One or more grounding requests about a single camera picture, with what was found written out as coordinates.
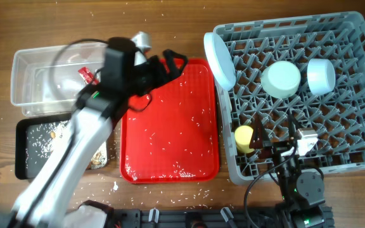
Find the mint green bowl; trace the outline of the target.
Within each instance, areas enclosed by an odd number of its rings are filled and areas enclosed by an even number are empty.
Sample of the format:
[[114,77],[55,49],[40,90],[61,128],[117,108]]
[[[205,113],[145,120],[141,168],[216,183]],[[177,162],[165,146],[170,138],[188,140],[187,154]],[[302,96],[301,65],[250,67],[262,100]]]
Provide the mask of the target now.
[[289,61],[277,61],[267,67],[260,77],[263,90],[277,99],[293,96],[301,80],[300,70]]

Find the grey dishwasher rack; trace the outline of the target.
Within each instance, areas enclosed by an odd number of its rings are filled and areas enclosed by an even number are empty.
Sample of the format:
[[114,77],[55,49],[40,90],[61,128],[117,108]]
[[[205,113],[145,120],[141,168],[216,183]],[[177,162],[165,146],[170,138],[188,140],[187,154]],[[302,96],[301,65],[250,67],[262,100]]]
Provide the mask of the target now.
[[[222,135],[231,181],[249,184],[272,166],[260,151],[239,152],[234,131],[261,120],[272,141],[288,139],[287,116],[318,134],[314,148],[300,158],[324,173],[365,170],[365,21],[356,11],[228,23],[214,28],[236,70],[236,83],[217,88]],[[294,63],[301,74],[314,58],[330,60],[335,88],[313,95],[302,78],[295,95],[273,98],[261,85],[263,70],[277,61]]]

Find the red snack wrapper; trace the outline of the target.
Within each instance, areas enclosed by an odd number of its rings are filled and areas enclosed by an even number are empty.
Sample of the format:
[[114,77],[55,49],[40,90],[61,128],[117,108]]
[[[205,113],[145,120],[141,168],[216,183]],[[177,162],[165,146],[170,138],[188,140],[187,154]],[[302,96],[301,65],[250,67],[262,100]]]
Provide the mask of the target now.
[[96,85],[99,83],[98,73],[92,72],[88,67],[82,67],[78,70],[79,75],[82,77],[85,85],[93,84]]

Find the clear plastic bin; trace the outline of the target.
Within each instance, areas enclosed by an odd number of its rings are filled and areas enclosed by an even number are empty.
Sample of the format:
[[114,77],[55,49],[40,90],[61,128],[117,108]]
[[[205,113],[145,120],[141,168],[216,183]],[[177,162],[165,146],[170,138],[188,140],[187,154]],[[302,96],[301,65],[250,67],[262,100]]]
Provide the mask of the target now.
[[54,64],[63,46],[23,49],[15,53],[11,71],[11,103],[26,117],[68,112],[85,87],[78,70],[95,72],[103,66],[106,45],[76,44]]

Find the large light blue plate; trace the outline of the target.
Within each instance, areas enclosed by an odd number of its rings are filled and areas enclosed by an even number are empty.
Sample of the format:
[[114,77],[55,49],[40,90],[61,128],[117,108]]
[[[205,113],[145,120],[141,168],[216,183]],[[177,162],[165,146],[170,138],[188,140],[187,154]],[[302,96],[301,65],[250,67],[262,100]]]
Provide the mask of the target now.
[[207,32],[203,37],[203,45],[215,80],[224,90],[231,90],[236,83],[236,74],[226,44],[216,33]]

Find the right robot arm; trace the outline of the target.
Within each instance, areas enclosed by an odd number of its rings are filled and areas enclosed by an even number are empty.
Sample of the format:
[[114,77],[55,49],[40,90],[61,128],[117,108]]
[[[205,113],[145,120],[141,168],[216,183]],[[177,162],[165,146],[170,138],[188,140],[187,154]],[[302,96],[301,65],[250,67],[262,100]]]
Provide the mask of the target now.
[[272,142],[259,118],[253,125],[250,149],[261,150],[261,156],[272,158],[273,166],[256,176],[248,185],[243,204],[245,216],[253,227],[248,209],[248,195],[253,186],[265,175],[275,172],[283,202],[274,209],[278,222],[283,227],[317,227],[325,223],[321,205],[324,198],[324,174],[318,167],[314,172],[304,172],[299,157],[310,152],[318,141],[317,132],[303,127],[290,113],[288,114],[288,133],[286,141]]

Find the peanut shells and rice pile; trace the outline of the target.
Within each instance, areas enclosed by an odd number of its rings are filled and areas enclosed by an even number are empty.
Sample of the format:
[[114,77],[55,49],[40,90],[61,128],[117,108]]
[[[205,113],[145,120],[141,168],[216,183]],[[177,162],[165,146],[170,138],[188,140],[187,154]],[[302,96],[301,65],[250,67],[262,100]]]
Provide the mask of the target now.
[[25,168],[38,173],[53,152],[66,149],[72,136],[69,120],[32,125],[26,130]]

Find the black plastic tray bin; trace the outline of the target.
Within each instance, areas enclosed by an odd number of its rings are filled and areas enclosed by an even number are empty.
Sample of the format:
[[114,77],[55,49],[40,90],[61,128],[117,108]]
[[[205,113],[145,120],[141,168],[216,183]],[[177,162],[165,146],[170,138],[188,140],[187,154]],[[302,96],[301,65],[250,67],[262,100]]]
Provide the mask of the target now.
[[16,125],[15,176],[33,179],[55,149],[66,146],[70,114],[23,119]]

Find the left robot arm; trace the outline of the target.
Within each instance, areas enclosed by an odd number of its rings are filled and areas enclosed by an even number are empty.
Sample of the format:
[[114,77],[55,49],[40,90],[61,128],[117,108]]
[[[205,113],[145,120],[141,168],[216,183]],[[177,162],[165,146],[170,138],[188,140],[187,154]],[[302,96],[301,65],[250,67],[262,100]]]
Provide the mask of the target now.
[[[78,93],[66,146],[49,157],[9,212],[0,211],[0,227],[62,227],[77,184],[93,154],[131,109],[129,99],[172,82],[188,64],[187,56],[170,49],[163,51],[164,61],[147,58],[142,46],[125,37],[105,44],[100,81]],[[143,55],[141,63],[136,63],[136,53]]]

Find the small light blue saucer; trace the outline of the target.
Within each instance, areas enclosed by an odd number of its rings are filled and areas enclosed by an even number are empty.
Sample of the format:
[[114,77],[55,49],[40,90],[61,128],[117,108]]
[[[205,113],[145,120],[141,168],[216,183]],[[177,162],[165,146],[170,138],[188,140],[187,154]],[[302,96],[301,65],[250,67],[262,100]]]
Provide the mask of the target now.
[[331,61],[311,59],[307,65],[307,82],[311,93],[315,96],[331,92],[336,83],[335,69]]

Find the red plastic serving tray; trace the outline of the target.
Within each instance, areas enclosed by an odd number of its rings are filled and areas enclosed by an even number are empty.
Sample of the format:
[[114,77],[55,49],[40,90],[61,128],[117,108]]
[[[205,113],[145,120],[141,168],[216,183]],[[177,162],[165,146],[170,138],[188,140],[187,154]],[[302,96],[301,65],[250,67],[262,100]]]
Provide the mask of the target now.
[[183,74],[133,97],[120,128],[120,173],[133,184],[203,182],[219,171],[214,76],[192,58]]

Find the yellow plastic cup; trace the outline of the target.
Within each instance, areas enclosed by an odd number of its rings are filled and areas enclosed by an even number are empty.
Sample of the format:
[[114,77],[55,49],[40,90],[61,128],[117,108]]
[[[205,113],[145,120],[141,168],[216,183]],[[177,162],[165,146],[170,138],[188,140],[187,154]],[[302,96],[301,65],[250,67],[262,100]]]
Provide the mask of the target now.
[[253,129],[250,126],[242,125],[234,132],[236,149],[244,154],[253,153],[254,149],[250,148],[250,142],[253,136]]

